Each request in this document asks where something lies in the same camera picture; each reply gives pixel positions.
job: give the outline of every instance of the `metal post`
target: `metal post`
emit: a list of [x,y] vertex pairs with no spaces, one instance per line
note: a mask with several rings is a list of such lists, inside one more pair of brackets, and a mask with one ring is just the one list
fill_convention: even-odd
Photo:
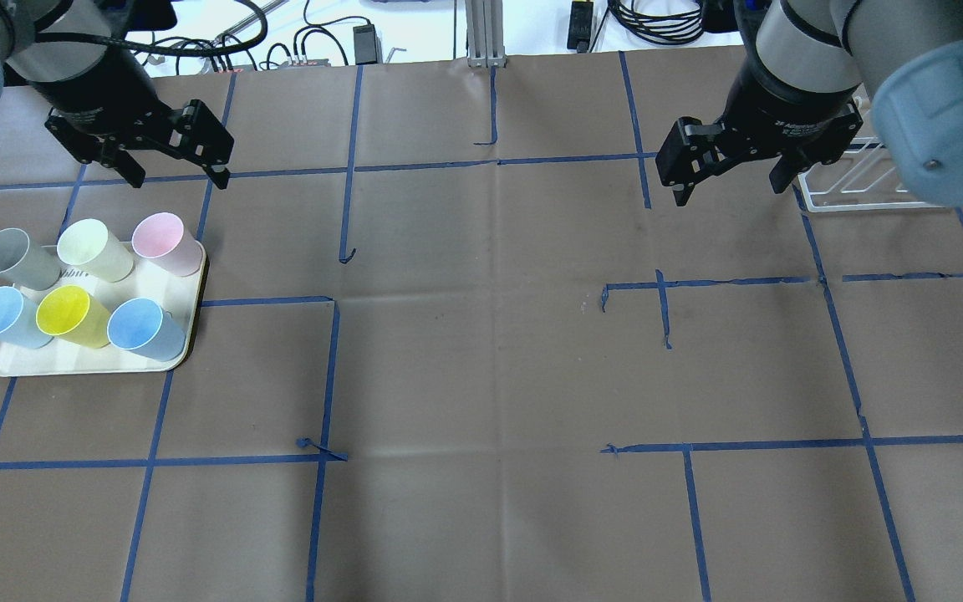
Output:
[[503,0],[466,0],[466,61],[475,68],[504,66]]

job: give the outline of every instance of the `white floor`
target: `white floor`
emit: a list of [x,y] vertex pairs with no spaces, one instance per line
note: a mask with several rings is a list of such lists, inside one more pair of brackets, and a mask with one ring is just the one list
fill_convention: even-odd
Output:
[[[267,0],[257,1],[263,5]],[[566,49],[567,23],[572,0],[505,0],[504,35],[505,50],[508,54],[569,54]],[[304,27],[304,0],[291,0],[270,15],[270,33],[262,44],[252,51],[257,61],[267,57],[268,49],[280,42],[292,46],[292,35]],[[466,54],[466,0],[390,0],[379,3],[377,0],[311,0],[307,16],[311,23],[328,22],[347,15],[364,15],[374,22],[381,38],[385,57],[393,48],[400,48],[391,62],[424,62],[448,60]],[[643,13],[670,14],[691,10],[696,4],[692,0],[639,0],[637,7]],[[215,38],[248,15],[243,4],[230,3],[229,0],[211,1],[182,0],[173,3],[180,24],[171,31],[158,32],[158,38],[183,35],[187,38]],[[604,0],[594,3],[596,16],[594,28],[604,15]],[[361,24],[360,20],[337,23],[329,29],[340,39],[349,60],[352,60],[352,27]],[[240,37],[248,39],[257,31],[252,26]],[[146,32],[133,33],[130,39],[137,42],[150,42]],[[692,46],[718,46],[741,44],[736,33],[706,34]],[[326,38],[311,37],[308,40],[310,58],[328,58],[332,64],[339,64],[338,51]],[[595,51],[631,50],[653,48],[632,37],[609,17],[600,34]],[[275,60],[283,61],[278,51]],[[236,64],[248,64],[244,54],[233,57]],[[163,64],[149,65],[152,76],[173,75],[175,60]],[[181,74],[194,74],[202,69],[198,59],[183,59]]]

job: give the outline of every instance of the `gray cup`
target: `gray cup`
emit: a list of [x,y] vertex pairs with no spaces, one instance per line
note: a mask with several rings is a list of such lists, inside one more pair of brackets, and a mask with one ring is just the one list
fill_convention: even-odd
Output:
[[51,257],[20,228],[0,230],[0,278],[33,290],[49,289],[62,273]]

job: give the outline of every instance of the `tray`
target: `tray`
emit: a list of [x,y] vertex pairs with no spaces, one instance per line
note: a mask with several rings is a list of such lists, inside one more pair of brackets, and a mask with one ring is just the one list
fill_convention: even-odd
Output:
[[[125,247],[133,250],[131,243]],[[57,257],[56,247],[44,247]],[[131,372],[166,372],[175,369],[191,350],[192,335],[195,334],[196,314],[202,297],[203,282],[206,281],[206,249],[203,248],[202,265],[190,277],[175,277],[154,263],[133,254],[136,267],[122,281],[108,283],[100,281],[87,272],[62,264],[62,275],[58,282],[47,290],[32,290],[20,285],[16,289],[28,298],[38,302],[51,290],[66,284],[83,287],[99,300],[100,304],[114,312],[118,305],[134,297],[148,297],[157,301],[173,320],[184,328],[184,350],[168,362],[142,357],[107,345],[100,349],[89,349],[54,339],[39,349],[27,349],[0,342],[0,376],[50,376],[56,374],[115,374]]]

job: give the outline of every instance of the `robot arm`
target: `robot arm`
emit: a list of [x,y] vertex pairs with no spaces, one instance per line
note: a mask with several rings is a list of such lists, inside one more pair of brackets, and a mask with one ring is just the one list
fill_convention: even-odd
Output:
[[863,124],[852,102],[863,80],[874,125],[921,201],[963,205],[963,3],[951,0],[727,1],[746,61],[711,125],[683,117],[656,156],[684,206],[696,184],[743,161],[775,159],[772,189],[840,159]]
[[77,161],[117,169],[134,187],[145,171],[129,150],[191,161],[215,186],[228,186],[233,138],[202,100],[173,110],[129,51],[38,42],[37,34],[55,33],[114,38],[124,30],[115,31],[93,0],[0,0],[0,94],[4,61],[53,106],[45,126]]

